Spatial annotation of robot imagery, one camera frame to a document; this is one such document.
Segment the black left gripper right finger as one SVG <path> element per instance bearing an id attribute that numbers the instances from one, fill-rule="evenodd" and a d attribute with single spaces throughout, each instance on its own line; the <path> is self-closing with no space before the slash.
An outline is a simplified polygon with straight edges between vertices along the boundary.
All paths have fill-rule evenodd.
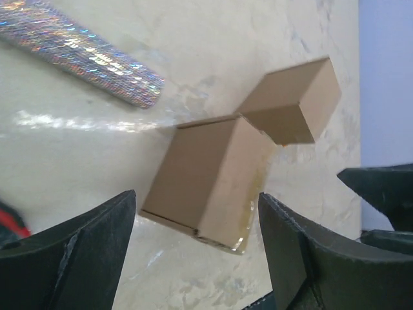
<path id="1" fill-rule="evenodd" d="M 259 222 L 276 309 L 412 309 L 412 256 L 366 245 L 270 194 Z"/>

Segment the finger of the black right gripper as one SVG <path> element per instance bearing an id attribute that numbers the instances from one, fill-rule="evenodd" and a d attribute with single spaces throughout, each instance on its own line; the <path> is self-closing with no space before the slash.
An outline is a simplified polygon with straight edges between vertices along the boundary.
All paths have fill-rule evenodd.
<path id="1" fill-rule="evenodd" d="M 412 252 L 412 233 L 372 230 L 363 232 L 360 242 L 378 249 L 392 252 Z"/>
<path id="2" fill-rule="evenodd" d="M 395 231 L 412 230 L 412 164 L 345 168 L 337 177 L 375 210 Z"/>

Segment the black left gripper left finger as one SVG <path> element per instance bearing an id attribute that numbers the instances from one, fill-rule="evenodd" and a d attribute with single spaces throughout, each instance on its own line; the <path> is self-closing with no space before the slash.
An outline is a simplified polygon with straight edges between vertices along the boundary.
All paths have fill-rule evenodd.
<path id="1" fill-rule="evenodd" d="M 111 309 L 136 215 L 124 191 L 1 248 L 1 309 Z"/>

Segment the red black utility knife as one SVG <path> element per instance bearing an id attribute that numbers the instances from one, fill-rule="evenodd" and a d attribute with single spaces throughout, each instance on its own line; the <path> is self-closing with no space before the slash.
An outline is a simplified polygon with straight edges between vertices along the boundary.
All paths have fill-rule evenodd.
<path id="1" fill-rule="evenodd" d="M 21 215 L 5 202 L 0 201 L 1 248 L 32 235 Z"/>

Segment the small cardboard box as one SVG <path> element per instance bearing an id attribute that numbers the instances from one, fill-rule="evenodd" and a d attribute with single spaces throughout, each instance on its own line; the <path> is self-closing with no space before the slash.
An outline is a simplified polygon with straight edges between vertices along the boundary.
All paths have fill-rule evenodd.
<path id="1" fill-rule="evenodd" d="M 278 145 L 311 144 L 340 98 L 332 61 L 323 57 L 266 74 L 236 112 Z"/>

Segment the taped cardboard box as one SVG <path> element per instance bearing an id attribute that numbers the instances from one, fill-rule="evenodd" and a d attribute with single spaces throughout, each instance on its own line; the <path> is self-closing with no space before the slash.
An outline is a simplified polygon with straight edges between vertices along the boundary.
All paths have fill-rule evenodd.
<path id="1" fill-rule="evenodd" d="M 243 254 L 275 148 L 240 114 L 179 125 L 139 215 Z"/>

